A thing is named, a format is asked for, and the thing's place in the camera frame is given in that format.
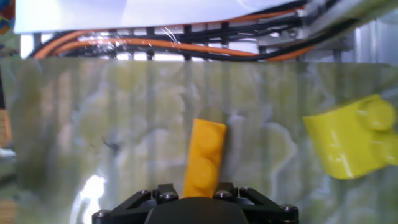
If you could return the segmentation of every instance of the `screw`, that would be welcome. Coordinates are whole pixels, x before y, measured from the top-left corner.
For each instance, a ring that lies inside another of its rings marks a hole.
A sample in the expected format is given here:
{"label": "screw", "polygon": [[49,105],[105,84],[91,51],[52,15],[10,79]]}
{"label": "screw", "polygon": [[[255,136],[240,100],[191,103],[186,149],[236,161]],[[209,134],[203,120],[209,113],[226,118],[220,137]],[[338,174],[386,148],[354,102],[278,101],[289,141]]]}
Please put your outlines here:
{"label": "screw", "polygon": [[293,210],[297,210],[298,208],[294,205],[289,205],[289,204],[285,204],[285,205],[281,205],[280,208],[285,211],[285,212],[291,212]]}
{"label": "screw", "polygon": [[251,187],[241,187],[240,188],[240,190],[243,190],[243,191],[248,191],[248,190],[250,190],[251,189]]}
{"label": "screw", "polygon": [[141,194],[148,194],[148,193],[150,193],[150,190],[140,190],[139,192]]}
{"label": "screw", "polygon": [[215,196],[219,198],[226,198],[226,197],[232,197],[231,192],[228,192],[226,190],[219,190],[215,193]]}
{"label": "screw", "polygon": [[175,194],[174,192],[166,192],[166,193],[162,193],[160,196],[162,198],[171,199],[171,198],[175,198],[177,196],[177,194]]}
{"label": "screw", "polygon": [[96,217],[104,217],[105,215],[111,213],[111,211],[107,210],[107,209],[101,209],[100,211],[94,213],[94,215]]}

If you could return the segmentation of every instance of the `yellow plastic block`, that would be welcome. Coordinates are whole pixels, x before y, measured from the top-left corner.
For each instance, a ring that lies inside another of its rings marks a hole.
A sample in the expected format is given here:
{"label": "yellow plastic block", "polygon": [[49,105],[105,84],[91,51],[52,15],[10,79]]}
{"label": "yellow plastic block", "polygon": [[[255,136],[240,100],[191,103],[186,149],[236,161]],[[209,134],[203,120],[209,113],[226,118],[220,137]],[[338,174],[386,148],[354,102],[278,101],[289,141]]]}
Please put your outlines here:
{"label": "yellow plastic block", "polygon": [[194,120],[183,197],[213,197],[218,184],[225,132],[224,124]]}
{"label": "yellow plastic block", "polygon": [[379,95],[303,120],[326,173],[334,178],[353,179],[398,165],[396,111]]}

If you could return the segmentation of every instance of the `orange lego brick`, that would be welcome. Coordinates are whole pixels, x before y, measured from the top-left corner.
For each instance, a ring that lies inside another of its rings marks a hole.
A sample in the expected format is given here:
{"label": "orange lego brick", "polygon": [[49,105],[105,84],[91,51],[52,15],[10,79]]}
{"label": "orange lego brick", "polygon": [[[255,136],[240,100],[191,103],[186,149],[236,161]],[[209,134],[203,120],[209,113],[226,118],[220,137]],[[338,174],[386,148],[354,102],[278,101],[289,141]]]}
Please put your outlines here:
{"label": "orange lego brick", "polygon": [[194,120],[183,197],[213,197],[218,184],[225,133],[224,124]]}

